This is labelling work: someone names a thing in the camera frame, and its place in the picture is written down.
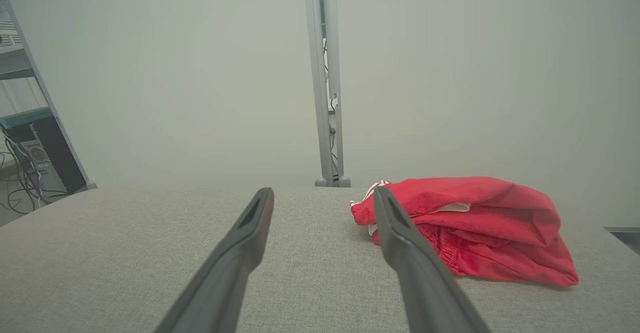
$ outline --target gray fabric surface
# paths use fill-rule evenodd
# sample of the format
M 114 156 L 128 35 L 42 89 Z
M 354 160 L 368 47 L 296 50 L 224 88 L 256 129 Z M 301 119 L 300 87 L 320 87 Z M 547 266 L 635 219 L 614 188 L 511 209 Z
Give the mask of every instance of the gray fabric surface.
M 238 332 L 408 332 L 396 274 L 349 201 L 364 189 L 275 189 Z M 152 332 L 254 191 L 96 189 L 0 228 L 0 332 Z M 581 282 L 458 278 L 495 333 L 637 332 L 640 257 L 562 212 Z

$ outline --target red clothing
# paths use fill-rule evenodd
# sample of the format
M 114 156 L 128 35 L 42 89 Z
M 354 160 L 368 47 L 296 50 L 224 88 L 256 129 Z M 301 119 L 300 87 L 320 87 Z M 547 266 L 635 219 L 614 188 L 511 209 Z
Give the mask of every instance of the red clothing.
M 453 274 L 578 284 L 558 234 L 560 217 L 546 194 L 487 176 L 407 179 L 384 186 Z M 434 212 L 452 203 L 471 206 L 468 212 Z M 352 205 L 351 212 L 357 224 L 374 224 L 373 195 Z M 378 232 L 374 242 L 380 244 Z

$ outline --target white partition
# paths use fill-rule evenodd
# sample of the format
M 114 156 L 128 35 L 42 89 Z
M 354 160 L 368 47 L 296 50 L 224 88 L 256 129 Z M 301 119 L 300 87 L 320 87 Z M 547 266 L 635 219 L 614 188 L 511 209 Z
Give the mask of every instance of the white partition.
M 305 0 L 9 0 L 98 187 L 309 186 Z
M 640 0 L 338 0 L 345 175 L 492 176 L 640 227 Z

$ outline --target green object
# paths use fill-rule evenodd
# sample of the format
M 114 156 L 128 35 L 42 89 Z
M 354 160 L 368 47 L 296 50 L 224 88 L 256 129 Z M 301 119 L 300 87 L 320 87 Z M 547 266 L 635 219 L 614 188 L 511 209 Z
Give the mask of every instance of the green object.
M 0 124 L 8 130 L 9 128 L 13 128 L 16 126 L 22 126 L 23 124 L 33 123 L 40 119 L 53 117 L 53 112 L 51 108 L 38 108 L 34 110 L 28 110 L 26 112 L 21 112 L 18 114 L 13 114 L 9 116 L 5 116 L 0 118 Z

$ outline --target gray partition foot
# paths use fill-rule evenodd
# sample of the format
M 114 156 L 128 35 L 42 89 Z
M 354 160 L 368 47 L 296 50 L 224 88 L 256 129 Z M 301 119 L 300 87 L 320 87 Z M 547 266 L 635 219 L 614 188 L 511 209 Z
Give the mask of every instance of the gray partition foot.
M 343 175 L 340 178 L 338 178 L 338 187 L 340 187 L 340 188 L 351 188 L 352 187 L 352 180 L 350 180 L 350 178 L 348 176 Z
M 327 186 L 327 180 L 325 178 L 318 178 L 315 180 L 315 186 L 316 187 L 326 187 Z

